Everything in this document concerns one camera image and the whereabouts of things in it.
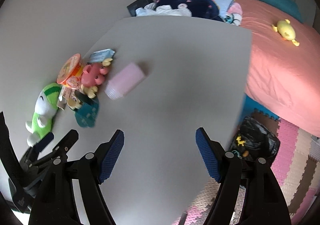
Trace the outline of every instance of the small box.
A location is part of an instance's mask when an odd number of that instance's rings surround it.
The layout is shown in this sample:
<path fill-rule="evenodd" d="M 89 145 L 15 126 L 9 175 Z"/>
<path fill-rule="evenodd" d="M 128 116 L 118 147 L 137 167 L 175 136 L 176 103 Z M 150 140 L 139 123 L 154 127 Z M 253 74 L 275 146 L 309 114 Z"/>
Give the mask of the small box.
<path fill-rule="evenodd" d="M 62 110 L 65 109 L 67 101 L 70 98 L 72 91 L 73 91 L 72 89 L 67 88 L 66 86 L 62 86 L 62 89 L 60 91 L 59 98 L 57 101 L 58 108 L 61 108 Z"/>
<path fill-rule="evenodd" d="M 110 48 L 96 51 L 90 55 L 88 64 L 102 62 L 105 59 L 110 59 L 114 54 L 115 51 Z"/>

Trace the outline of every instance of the white table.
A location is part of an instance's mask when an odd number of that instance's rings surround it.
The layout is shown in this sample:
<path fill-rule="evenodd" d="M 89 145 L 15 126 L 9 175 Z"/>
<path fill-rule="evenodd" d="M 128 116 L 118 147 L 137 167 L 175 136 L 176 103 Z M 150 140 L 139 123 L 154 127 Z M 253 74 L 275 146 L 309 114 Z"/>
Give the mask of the white table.
<path fill-rule="evenodd" d="M 98 95 L 94 128 L 80 128 L 71 110 L 59 112 L 55 142 L 71 128 L 79 159 L 108 141 L 116 129 L 124 148 L 111 178 L 101 185 L 117 225 L 170 225 L 209 176 L 195 143 L 204 127 L 226 149 L 242 105 L 251 47 L 249 30 L 199 18 L 150 16 L 118 21 L 89 51 L 116 50 L 109 76 L 133 61 L 148 77 L 126 97 Z M 81 199 L 75 187 L 77 203 Z M 79 216 L 88 224 L 84 208 Z"/>

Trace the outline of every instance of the plush toy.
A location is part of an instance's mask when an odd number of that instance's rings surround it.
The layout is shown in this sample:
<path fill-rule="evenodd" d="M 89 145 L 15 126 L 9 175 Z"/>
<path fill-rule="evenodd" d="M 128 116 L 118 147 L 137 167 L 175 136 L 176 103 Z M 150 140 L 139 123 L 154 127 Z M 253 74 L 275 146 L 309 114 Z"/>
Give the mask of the plush toy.
<path fill-rule="evenodd" d="M 60 90 L 61 85 L 52 83 L 41 91 L 32 121 L 26 122 L 26 128 L 31 133 L 27 138 L 29 146 L 34 146 L 51 131 L 52 118 L 58 110 L 57 101 Z"/>
<path fill-rule="evenodd" d="M 112 59 L 105 59 L 103 62 L 86 65 L 83 68 L 81 84 L 87 88 L 101 85 L 106 79 L 104 76 L 110 71 L 111 61 Z"/>
<path fill-rule="evenodd" d="M 294 28 L 290 25 L 289 20 L 278 21 L 277 27 L 272 25 L 272 28 L 275 32 L 279 32 L 285 40 L 292 41 L 292 43 L 296 46 L 300 45 L 300 43 L 295 40 L 296 32 L 294 31 Z"/>
<path fill-rule="evenodd" d="M 85 87 L 84 85 L 81 84 L 81 92 L 83 94 L 86 94 L 89 98 L 93 99 L 96 97 L 96 93 L 98 92 L 98 87 L 97 86 L 92 86 L 92 87 Z"/>

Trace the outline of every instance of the blue gripper pad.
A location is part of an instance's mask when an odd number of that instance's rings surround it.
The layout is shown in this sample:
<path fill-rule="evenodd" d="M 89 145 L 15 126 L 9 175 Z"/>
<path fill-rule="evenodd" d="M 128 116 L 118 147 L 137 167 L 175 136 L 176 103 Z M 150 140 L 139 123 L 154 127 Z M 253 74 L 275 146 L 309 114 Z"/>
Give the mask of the blue gripper pad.
<path fill-rule="evenodd" d="M 121 130 L 117 132 L 116 137 L 111 138 L 110 142 L 112 144 L 101 162 L 101 171 L 98 177 L 100 183 L 103 183 L 110 177 L 113 167 L 115 166 L 124 145 L 124 133 Z"/>
<path fill-rule="evenodd" d="M 38 153 L 42 152 L 44 148 L 54 139 L 53 133 L 49 132 L 44 138 L 42 138 L 38 143 L 36 143 L 33 147 L 34 150 Z"/>
<path fill-rule="evenodd" d="M 219 163 L 202 130 L 202 128 L 198 128 L 196 131 L 196 144 L 210 177 L 219 182 L 221 180 Z"/>

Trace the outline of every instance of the pink plastic container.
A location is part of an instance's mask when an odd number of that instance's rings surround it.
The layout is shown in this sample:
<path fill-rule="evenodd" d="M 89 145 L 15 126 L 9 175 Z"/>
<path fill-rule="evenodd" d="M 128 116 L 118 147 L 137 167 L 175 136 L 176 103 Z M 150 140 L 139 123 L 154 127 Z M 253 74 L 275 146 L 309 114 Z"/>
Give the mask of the pink plastic container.
<path fill-rule="evenodd" d="M 136 64 L 130 63 L 108 81 L 105 93 L 113 100 L 123 97 L 143 81 L 145 77 Z"/>

